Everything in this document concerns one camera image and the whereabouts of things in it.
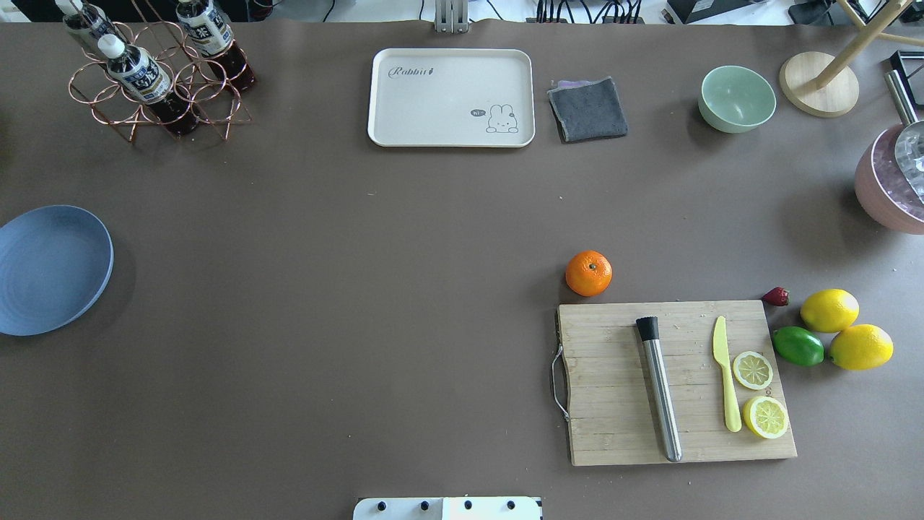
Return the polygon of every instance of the pink bowl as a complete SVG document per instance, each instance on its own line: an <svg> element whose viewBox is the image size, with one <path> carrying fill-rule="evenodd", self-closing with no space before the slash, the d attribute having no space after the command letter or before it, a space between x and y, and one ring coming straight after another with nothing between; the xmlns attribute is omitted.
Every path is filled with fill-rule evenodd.
<svg viewBox="0 0 924 520"><path fill-rule="evenodd" d="M857 165L854 189L860 205L889 229L924 235L924 204L895 163L895 139L903 126L884 131Z"/></svg>

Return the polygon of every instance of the brown table surface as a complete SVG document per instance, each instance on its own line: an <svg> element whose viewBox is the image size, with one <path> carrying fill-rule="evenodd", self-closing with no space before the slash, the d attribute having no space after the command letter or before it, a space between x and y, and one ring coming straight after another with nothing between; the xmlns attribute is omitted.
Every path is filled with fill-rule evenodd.
<svg viewBox="0 0 924 520"><path fill-rule="evenodd" d="M129 145L67 96L81 64L57 24L0 24L0 222L91 210L115 268L97 304L0 336L0 516L349 518L357 498L541 496L547 519L920 518L924 241L871 220L858 159L898 122L875 43L838 119L789 104L811 27L479 22L239 25L260 74L254 122L221 143L141 129ZM366 135L386 47L518 48L527 147L383 149ZM699 116L699 81L739 64L776 114L741 135ZM629 134L563 144L545 91L612 75ZM563 283L598 249L614 284ZM780 362L799 456L574 467L549 391L559 303L758 298L843 287L892 334L869 372Z"/></svg>

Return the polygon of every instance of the knife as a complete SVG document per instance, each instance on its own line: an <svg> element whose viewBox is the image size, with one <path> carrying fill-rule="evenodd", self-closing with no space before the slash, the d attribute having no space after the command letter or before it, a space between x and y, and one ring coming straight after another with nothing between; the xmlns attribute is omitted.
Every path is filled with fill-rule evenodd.
<svg viewBox="0 0 924 520"><path fill-rule="evenodd" d="M728 362L728 337L725 335L725 316L719 316L715 320L715 329L712 331L712 357L722 368L725 427L728 428L728 431L738 431L741 429L741 412L738 411L738 398L735 396L732 367Z"/></svg>
<svg viewBox="0 0 924 520"><path fill-rule="evenodd" d="M654 403L661 420L661 437L664 441L664 455L672 463L683 457L680 448L680 434L677 432L677 419L674 416L674 403L671 401L671 385L667 382L667 370L664 369L664 356L661 352L661 340L658 337L657 316L641 317L636 320L641 344L645 347L651 385L654 388Z"/></svg>

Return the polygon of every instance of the plastic bottle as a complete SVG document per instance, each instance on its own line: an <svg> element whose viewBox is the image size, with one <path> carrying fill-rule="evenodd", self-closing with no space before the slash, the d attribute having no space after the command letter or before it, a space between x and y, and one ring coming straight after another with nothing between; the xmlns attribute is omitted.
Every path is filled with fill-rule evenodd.
<svg viewBox="0 0 924 520"><path fill-rule="evenodd" d="M100 38L100 52L109 58L106 70L131 97L145 104L164 127L176 135L195 130L199 124L195 104L181 99L174 92L173 79L151 58L148 51L127 44L113 34Z"/></svg>
<svg viewBox="0 0 924 520"><path fill-rule="evenodd" d="M97 41L105 34L113 34L116 38L127 43L113 22L102 9L92 4L84 4L80 0L55 0L58 8L64 13L64 24L67 32L83 47L90 56L97 56L99 49Z"/></svg>
<svg viewBox="0 0 924 520"><path fill-rule="evenodd" d="M179 0L176 17L202 57L212 60L208 64L218 78L227 74L228 80L239 92L246 91L257 82L247 58L237 46L225 15L213 0Z"/></svg>

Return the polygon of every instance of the stainless steel muddler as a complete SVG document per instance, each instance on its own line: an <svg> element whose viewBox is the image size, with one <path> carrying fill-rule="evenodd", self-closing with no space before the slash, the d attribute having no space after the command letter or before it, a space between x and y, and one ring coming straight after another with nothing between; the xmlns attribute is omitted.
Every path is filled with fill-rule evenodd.
<svg viewBox="0 0 924 520"><path fill-rule="evenodd" d="M664 369L664 356L661 353L661 340L658 338L657 316L641 317L636 320L641 344L648 359L648 373L654 388L654 403L658 408L661 422L661 437L664 441L664 455L672 463L683 457L680 449L680 434L677 433L677 420L674 417L674 403L671 401L671 387L667 382L667 370Z"/></svg>

